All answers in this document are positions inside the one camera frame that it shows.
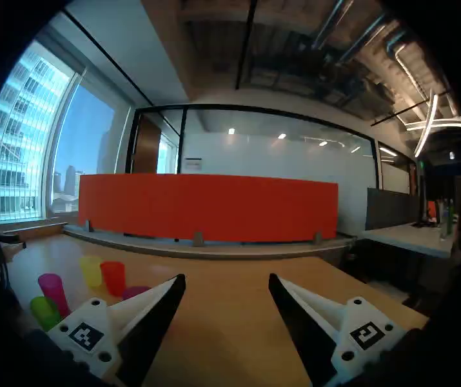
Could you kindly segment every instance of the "building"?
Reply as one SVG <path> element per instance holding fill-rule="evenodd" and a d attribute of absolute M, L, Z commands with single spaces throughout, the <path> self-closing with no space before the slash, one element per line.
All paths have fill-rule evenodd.
<path fill-rule="evenodd" d="M 0 92 L 0 221 L 43 216 L 44 155 L 70 80 L 44 52 L 32 43 Z"/>
<path fill-rule="evenodd" d="M 67 167 L 65 172 L 64 194 L 74 196 L 76 182 L 76 168 L 72 165 Z"/>
<path fill-rule="evenodd" d="M 80 176 L 84 175 L 83 171 L 76 171 L 74 176 L 74 197 L 80 197 Z"/>
<path fill-rule="evenodd" d="M 62 174 L 55 172 L 53 174 L 53 193 L 58 194 L 62 192 Z"/>

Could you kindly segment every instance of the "yellow plastic cup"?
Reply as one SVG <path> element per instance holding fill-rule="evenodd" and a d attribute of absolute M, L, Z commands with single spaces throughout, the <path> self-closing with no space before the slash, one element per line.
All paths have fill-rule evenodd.
<path fill-rule="evenodd" d="M 101 260 L 95 255 L 84 255 L 80 258 L 80 268 L 85 278 L 85 283 L 91 288 L 100 286 L 103 281 L 99 264 L 101 264 Z"/>

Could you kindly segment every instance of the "curved light fixture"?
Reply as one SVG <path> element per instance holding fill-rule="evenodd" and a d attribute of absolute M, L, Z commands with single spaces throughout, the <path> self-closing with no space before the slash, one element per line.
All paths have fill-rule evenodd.
<path fill-rule="evenodd" d="M 415 149 L 415 157 L 418 157 L 420 155 L 420 152 L 426 144 L 427 137 L 429 136 L 429 131 L 431 130 L 431 125 L 433 124 L 433 120 L 435 119 L 436 108 L 438 107 L 438 96 L 432 90 L 430 100 L 431 106 L 429 106 L 429 110 L 427 111 L 426 127 L 420 135 L 420 140 L 418 141 L 417 149 Z"/>
<path fill-rule="evenodd" d="M 412 130 L 424 129 L 426 127 L 425 121 L 419 121 L 417 123 L 406 124 L 406 130 L 408 132 Z M 454 118 L 440 118 L 433 120 L 431 128 L 461 128 L 461 119 Z"/>

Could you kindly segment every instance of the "glass wall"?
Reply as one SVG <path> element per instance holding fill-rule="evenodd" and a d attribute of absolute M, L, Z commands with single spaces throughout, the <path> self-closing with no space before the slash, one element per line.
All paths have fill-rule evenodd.
<path fill-rule="evenodd" d="M 182 173 L 337 183 L 337 230 L 357 235 L 364 230 L 367 189 L 377 186 L 372 144 L 333 126 L 282 115 L 189 109 Z"/>

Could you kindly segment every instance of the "gray partition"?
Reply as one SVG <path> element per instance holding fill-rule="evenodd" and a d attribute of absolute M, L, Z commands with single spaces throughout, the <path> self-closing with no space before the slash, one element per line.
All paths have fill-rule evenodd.
<path fill-rule="evenodd" d="M 366 230 L 418 221 L 418 196 L 368 188 Z"/>

